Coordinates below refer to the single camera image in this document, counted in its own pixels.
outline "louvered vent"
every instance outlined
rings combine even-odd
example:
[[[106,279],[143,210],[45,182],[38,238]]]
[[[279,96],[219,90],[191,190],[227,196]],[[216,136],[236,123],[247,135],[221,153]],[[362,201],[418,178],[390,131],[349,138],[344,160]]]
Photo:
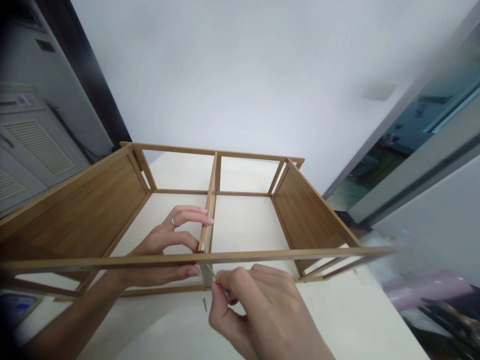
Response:
[[[38,121],[15,122],[5,124],[3,127],[53,175],[56,176],[75,167],[75,164]]]
[[[0,202],[28,189],[0,168]]]

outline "wooden shelf frame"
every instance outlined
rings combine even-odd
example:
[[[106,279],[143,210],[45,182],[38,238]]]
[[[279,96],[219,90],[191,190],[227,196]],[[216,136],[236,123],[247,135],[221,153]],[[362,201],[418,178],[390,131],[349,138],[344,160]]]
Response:
[[[305,161],[302,157],[133,142],[120,144],[122,148],[110,156],[0,220],[0,251],[4,260],[0,264],[0,269],[7,275],[5,287],[71,300],[80,297],[95,279],[98,271],[102,269],[197,264],[200,266],[203,278],[202,285],[126,290],[122,296],[202,291],[208,290],[212,283],[212,275],[206,268],[207,264],[277,260],[295,261],[300,274],[295,279],[296,282],[315,282],[330,279],[395,252],[395,248],[389,246],[361,247],[355,235],[300,172],[299,169]],[[159,189],[145,158],[144,150],[213,156],[208,190]],[[278,161],[278,168],[268,192],[221,191],[223,157]],[[118,209],[118,196],[114,195],[124,190],[132,193],[132,188],[135,191],[130,195],[131,200],[128,206],[125,206],[125,210]],[[203,225],[197,253],[110,257],[153,193],[207,195],[205,208],[212,218],[215,218],[218,196],[269,197],[290,250],[212,253],[214,226]],[[90,214],[89,207],[98,207],[98,210],[95,214]],[[113,210],[117,217],[111,215]],[[84,226],[80,229],[80,235],[90,236],[96,240],[94,250],[79,248],[75,243],[79,236],[79,229],[75,227],[79,225],[78,216],[85,218],[84,223],[80,224]],[[39,224],[44,223],[46,225],[38,230]],[[113,230],[110,228],[112,224],[116,226]],[[340,248],[343,244],[349,247]],[[318,275],[350,257],[360,258],[327,274]],[[307,268],[312,264],[325,258],[332,259],[306,273]],[[14,277],[18,274],[51,272],[79,280],[80,284],[76,290],[66,290]]]

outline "white cabinet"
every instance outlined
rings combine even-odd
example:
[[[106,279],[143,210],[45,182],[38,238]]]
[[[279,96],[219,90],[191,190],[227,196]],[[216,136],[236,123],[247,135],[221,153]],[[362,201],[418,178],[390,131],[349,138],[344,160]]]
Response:
[[[45,184],[0,148],[0,213],[46,189]]]
[[[0,147],[47,187],[86,168],[44,110],[0,114]]]
[[[34,87],[0,87],[0,217],[88,166]]]

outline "white door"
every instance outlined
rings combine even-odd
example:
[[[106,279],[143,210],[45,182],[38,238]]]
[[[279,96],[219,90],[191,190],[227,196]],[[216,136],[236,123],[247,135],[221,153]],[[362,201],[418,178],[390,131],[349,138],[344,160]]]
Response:
[[[406,187],[480,134],[480,90],[451,114],[451,120],[399,167],[348,210],[357,223],[365,220]]]
[[[0,213],[46,189],[45,184],[0,148]]]
[[[87,167],[64,133],[45,110],[0,114],[0,147],[47,187]]]

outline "white tabletop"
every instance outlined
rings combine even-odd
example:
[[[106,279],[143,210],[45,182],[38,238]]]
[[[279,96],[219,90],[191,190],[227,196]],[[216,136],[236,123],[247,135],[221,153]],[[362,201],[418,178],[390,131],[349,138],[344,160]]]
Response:
[[[151,170],[159,188],[206,190],[213,156],[163,153]],[[277,164],[223,158],[222,191],[266,192]],[[176,204],[205,206],[206,195],[153,194],[118,244],[121,256],[138,244]],[[200,234],[198,224],[185,230]],[[288,249],[271,201],[267,197],[219,196],[212,252]],[[169,254],[187,252],[181,246]],[[298,276],[293,261],[265,263]],[[218,264],[214,270],[251,264]],[[56,277],[50,283],[58,281]],[[201,284],[201,276],[167,286]],[[72,281],[66,288],[74,287]],[[428,359],[405,322],[364,266],[328,281],[300,283],[298,290],[326,343],[341,359]],[[121,298],[95,333],[81,359],[241,359],[208,324],[209,291]],[[45,298],[20,325],[27,341],[68,303]],[[233,307],[243,313],[240,304]]]

